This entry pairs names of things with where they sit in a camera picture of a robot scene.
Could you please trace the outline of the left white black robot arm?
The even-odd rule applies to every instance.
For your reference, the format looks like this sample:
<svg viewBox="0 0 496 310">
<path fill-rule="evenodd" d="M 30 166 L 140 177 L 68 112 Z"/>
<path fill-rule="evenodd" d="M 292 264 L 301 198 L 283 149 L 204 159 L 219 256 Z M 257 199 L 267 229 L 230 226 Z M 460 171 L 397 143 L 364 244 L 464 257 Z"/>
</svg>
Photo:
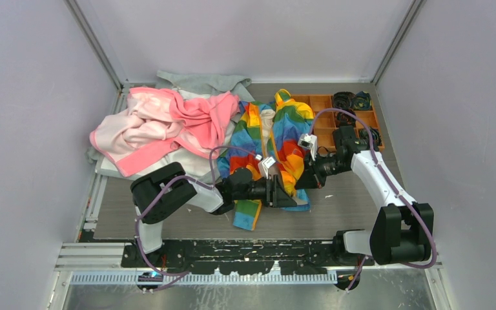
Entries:
<svg viewBox="0 0 496 310">
<path fill-rule="evenodd" d="M 276 174 L 254 180 L 249 169 L 238 168 L 211 187 L 186 175 L 178 162 L 138 178 L 130 191 L 137 214 L 137 257 L 148 267 L 159 264 L 163 256 L 163 221 L 186 204 L 219 215 L 231 210 L 239 200 L 256 200 L 274 208 L 298 207 L 302 203 L 285 191 Z"/>
</svg>

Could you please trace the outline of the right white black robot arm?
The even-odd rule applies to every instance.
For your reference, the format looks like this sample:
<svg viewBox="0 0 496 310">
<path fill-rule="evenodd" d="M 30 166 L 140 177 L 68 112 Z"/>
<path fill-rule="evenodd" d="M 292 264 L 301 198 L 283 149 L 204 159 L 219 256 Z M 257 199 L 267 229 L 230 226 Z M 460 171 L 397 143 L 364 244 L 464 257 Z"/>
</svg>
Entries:
<svg viewBox="0 0 496 310">
<path fill-rule="evenodd" d="M 408 195 L 382 160 L 372 138 L 360 139 L 352 126 L 332 132 L 336 151 L 328 156 L 318 153 L 317 137 L 302 134 L 301 148 L 308 150 L 304 171 L 297 189 L 320 189 L 329 176 L 353 172 L 360 178 L 378 209 L 371 230 L 337 232 L 333 257 L 349 265 L 360 255 L 380 265 L 432 262 L 431 241 L 434 212 L 427 203 L 417 203 Z"/>
</svg>

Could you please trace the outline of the rainbow striped zip jacket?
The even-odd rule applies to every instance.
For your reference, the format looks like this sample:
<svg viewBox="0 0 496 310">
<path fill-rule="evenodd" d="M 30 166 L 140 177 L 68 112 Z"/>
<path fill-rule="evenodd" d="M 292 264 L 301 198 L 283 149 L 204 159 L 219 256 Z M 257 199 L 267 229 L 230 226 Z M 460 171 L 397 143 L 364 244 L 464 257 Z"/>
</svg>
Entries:
<svg viewBox="0 0 496 310">
<path fill-rule="evenodd" d="M 231 147 L 217 159 L 220 176 L 226 178 L 237 168 L 246 168 L 258 180 L 262 173 L 255 156 L 272 157 L 286 193 L 302 201 L 292 210 L 308 211 L 311 205 L 307 193 L 295 185 L 304 171 L 307 152 L 298 145 L 298 140 L 313 124 L 312 108 L 295 100 L 286 89 L 277 91 L 272 102 L 241 101 L 239 105 L 242 115 L 233 130 Z"/>
</svg>

